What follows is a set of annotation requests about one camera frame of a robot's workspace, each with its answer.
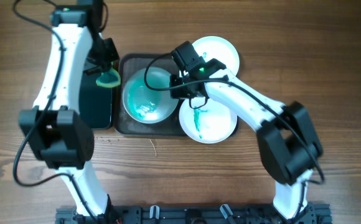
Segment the green yellow sponge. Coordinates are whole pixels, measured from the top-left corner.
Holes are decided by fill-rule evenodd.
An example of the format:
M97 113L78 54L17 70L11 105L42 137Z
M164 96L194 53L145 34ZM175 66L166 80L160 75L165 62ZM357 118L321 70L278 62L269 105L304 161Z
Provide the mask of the green yellow sponge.
M120 74L115 69L111 68L96 79L96 85L103 88L115 88L121 85Z

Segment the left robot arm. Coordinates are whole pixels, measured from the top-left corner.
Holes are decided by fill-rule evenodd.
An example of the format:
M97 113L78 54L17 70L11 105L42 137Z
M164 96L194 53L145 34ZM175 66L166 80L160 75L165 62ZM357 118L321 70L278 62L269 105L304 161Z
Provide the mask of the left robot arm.
M91 163L94 135L79 107L83 76L111 72L118 59L113 41L101 36L107 19L103 1L55 7L46 27L52 42L44 81L32 108L19 115L22 145L54 170L77 204L58 210L57 223L122 221Z

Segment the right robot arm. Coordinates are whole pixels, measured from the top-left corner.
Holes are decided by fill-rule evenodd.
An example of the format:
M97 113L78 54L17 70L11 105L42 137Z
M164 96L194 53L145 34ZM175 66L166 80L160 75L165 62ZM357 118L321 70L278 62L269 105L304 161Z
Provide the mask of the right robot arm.
M295 221L307 205L306 189L323 149L307 109L272 100L240 81L222 62L176 60L171 95L183 98L180 125L192 139L223 141L241 118L256 133L261 162L275 181L273 205Z

